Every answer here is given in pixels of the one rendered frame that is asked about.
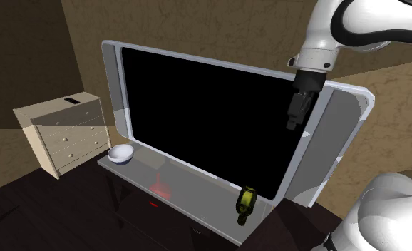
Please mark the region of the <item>grey framed television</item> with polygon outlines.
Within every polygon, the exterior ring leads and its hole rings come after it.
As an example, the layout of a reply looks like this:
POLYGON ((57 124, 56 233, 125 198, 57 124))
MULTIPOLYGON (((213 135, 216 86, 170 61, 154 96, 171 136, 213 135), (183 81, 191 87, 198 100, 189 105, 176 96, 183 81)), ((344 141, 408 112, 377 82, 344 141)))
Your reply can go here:
POLYGON ((294 75, 118 41, 101 44, 117 132, 195 173, 312 206, 374 106, 327 81, 302 121, 294 75))

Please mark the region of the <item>green glass bottle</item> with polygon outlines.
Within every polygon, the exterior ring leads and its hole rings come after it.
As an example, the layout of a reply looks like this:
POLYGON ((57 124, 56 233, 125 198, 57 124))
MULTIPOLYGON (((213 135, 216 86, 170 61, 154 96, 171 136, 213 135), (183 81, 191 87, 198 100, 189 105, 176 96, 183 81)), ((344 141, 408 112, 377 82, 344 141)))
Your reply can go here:
POLYGON ((252 214, 257 201, 257 190, 245 186, 240 190, 235 208, 238 214, 237 224, 244 226, 247 218, 252 214))

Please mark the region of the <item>dark stand with grey top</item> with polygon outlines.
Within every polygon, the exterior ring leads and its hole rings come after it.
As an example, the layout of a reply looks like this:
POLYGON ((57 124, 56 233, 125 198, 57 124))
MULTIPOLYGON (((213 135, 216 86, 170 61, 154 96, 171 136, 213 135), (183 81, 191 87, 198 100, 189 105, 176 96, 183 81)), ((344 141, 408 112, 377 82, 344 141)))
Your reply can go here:
POLYGON ((114 213, 120 225, 136 227, 168 251, 235 251, 272 211, 258 199, 244 226, 237 224, 239 189, 177 163, 144 146, 133 144, 125 165, 109 161, 105 168, 114 213), (166 200, 149 187, 160 173, 170 186, 166 200))

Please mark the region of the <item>red translucent tapered object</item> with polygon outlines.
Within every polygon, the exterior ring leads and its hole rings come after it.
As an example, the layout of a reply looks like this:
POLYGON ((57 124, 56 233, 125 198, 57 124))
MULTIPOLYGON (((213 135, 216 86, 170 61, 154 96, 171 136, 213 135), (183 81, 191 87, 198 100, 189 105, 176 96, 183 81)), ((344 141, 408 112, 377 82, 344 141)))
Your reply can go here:
POLYGON ((160 173, 156 174, 156 181, 149 187, 149 189, 166 200, 169 200, 172 196, 172 190, 170 186, 161 181, 160 173))

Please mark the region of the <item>white bowl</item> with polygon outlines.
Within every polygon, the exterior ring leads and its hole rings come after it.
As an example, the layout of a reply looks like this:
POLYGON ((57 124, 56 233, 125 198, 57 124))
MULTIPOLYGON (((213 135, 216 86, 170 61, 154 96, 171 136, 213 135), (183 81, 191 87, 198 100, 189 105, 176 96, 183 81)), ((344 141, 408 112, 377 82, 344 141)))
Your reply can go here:
POLYGON ((112 147, 108 151, 108 159, 117 165, 127 164, 133 157, 134 148, 128 144, 121 144, 112 147))

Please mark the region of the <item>beige chest of drawers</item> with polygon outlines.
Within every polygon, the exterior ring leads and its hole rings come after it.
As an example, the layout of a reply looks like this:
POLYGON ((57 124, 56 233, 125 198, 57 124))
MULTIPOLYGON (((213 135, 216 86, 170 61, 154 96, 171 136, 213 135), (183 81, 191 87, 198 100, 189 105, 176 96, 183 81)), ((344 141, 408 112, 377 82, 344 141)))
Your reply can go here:
POLYGON ((111 147, 101 99, 92 94, 80 92, 13 112, 40 166, 56 179, 111 147))

